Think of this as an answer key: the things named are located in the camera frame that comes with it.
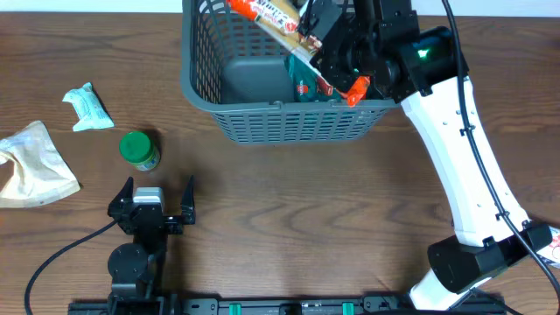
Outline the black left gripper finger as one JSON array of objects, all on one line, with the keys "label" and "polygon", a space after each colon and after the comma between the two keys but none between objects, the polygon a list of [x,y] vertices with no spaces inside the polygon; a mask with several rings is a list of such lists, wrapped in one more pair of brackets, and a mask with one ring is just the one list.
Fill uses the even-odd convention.
[{"label": "black left gripper finger", "polygon": [[196,221],[194,202],[194,176],[191,176],[188,180],[186,189],[184,190],[181,198],[180,207],[183,225],[193,225]]},{"label": "black left gripper finger", "polygon": [[118,217],[124,208],[132,202],[134,179],[128,177],[120,192],[108,204],[108,216]]}]

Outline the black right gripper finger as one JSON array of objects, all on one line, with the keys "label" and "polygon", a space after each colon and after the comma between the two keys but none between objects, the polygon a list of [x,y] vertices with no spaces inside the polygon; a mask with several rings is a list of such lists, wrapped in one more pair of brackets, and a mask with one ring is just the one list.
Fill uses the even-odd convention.
[{"label": "black right gripper finger", "polygon": [[356,69],[359,41],[323,41],[310,64],[340,93],[347,93],[361,72]]},{"label": "black right gripper finger", "polygon": [[341,16],[342,9],[333,0],[309,0],[302,8],[298,31],[323,41]]}]

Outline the green coffee sachet bag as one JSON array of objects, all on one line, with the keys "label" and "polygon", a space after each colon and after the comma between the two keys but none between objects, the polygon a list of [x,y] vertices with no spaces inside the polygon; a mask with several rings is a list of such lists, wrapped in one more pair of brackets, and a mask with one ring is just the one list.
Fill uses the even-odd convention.
[{"label": "green coffee sachet bag", "polygon": [[342,100],[338,91],[318,76],[302,60],[294,55],[285,58],[284,66],[293,85],[297,102],[328,102]]}]

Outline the red spaghetti pasta packet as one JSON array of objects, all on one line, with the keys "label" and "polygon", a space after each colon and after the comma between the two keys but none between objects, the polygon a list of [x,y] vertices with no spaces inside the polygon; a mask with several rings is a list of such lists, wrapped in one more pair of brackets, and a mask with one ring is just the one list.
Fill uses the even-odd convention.
[{"label": "red spaghetti pasta packet", "polygon": [[[321,77],[319,71],[310,64],[310,60],[322,46],[323,41],[332,40],[319,41],[312,36],[306,38],[299,33],[298,25],[302,8],[307,2],[304,2],[301,8],[297,8],[295,4],[285,0],[227,0],[230,9],[255,23],[286,48],[290,55],[302,60]],[[369,86],[370,79],[360,75],[349,92],[340,93],[336,88],[335,90],[340,93],[348,107],[352,108],[366,98]]]}]

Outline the blue Kleenex tissue pack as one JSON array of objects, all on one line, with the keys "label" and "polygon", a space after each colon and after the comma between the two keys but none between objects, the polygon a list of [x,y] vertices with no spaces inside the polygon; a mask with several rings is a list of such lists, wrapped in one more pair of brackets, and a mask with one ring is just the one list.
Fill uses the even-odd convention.
[{"label": "blue Kleenex tissue pack", "polygon": [[560,234],[557,227],[549,227],[551,243],[537,252],[538,256],[549,266],[560,269]]}]

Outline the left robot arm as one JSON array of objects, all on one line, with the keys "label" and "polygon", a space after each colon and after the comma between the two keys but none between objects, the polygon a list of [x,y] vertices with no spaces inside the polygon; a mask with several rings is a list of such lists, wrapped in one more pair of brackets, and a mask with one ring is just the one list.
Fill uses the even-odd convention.
[{"label": "left robot arm", "polygon": [[109,256],[112,277],[108,299],[110,314],[180,314],[176,294],[162,290],[162,276],[170,235],[182,235],[184,226],[195,223],[194,178],[189,178],[179,214],[166,214],[163,190],[134,187],[128,178],[108,205],[108,216],[133,240]]}]

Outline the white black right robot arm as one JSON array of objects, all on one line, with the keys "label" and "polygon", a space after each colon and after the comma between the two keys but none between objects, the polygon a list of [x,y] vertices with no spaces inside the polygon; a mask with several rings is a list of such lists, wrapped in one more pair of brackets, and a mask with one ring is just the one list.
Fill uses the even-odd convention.
[{"label": "white black right robot arm", "polygon": [[357,1],[346,13],[309,1],[298,27],[310,66],[349,106],[367,95],[399,105],[430,155],[454,233],[428,247],[428,273],[409,290],[417,312],[451,312],[479,287],[551,243],[508,187],[476,109],[452,10],[427,31],[408,1]]}]

